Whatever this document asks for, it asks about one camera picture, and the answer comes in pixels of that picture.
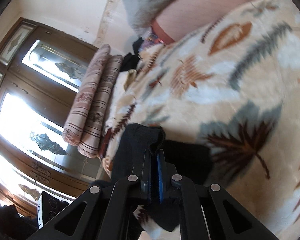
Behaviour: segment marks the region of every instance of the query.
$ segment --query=wall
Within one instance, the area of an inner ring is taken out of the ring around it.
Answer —
[[[22,16],[93,44],[107,0],[19,0]]]
[[[0,42],[21,17],[21,8],[18,0],[12,0],[0,16]]]
[[[111,54],[132,52],[137,39],[126,19],[122,1],[105,14],[110,16],[105,33],[97,42],[100,23],[108,0],[13,0],[0,17],[0,41],[19,17],[61,30],[99,47],[110,44]]]

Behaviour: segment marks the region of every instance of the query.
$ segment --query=brass handle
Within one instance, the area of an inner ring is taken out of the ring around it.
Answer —
[[[41,177],[40,175],[34,173],[33,171],[30,171],[30,175],[37,181],[41,182],[41,183],[45,183],[45,184],[49,184],[49,180],[44,178],[44,177]]]
[[[8,198],[10,201],[13,201],[13,198],[12,198],[12,197],[7,196],[7,198]]]
[[[45,170],[44,168],[40,167],[38,165],[38,163],[32,163],[32,168],[34,168],[35,170],[39,171],[40,173],[46,175],[46,176],[50,176],[51,173],[47,170]]]

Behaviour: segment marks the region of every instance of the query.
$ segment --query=striped cushion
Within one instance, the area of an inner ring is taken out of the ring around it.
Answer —
[[[96,93],[103,68],[108,62],[109,53],[110,46],[108,44],[104,44],[95,53],[70,109],[62,137],[64,141],[73,146],[77,146],[80,142],[92,99]]]
[[[121,63],[121,55],[111,56],[102,73],[100,84],[93,98],[81,141],[78,145],[78,151],[89,158],[98,156],[103,118]]]

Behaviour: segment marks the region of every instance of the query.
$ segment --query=pillow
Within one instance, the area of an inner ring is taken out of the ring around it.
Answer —
[[[78,145],[78,151],[89,158],[98,156],[103,118],[121,63],[121,55],[111,56],[92,100],[81,141]]]
[[[252,0],[175,0],[152,22],[152,28],[170,44],[248,1]]]
[[[62,132],[64,141],[72,146],[77,146],[80,143],[92,99],[96,93],[103,68],[108,62],[109,53],[110,46],[108,44],[104,44],[98,49],[89,63],[79,92],[74,98],[74,103],[70,109]]]

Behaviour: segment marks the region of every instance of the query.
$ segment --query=bed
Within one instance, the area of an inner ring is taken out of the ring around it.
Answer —
[[[116,109],[102,159],[109,176],[124,127],[160,125],[169,140],[210,147],[207,184],[225,187],[279,239],[298,239],[300,12],[294,3],[245,3],[178,42],[147,49],[139,66],[108,106]]]

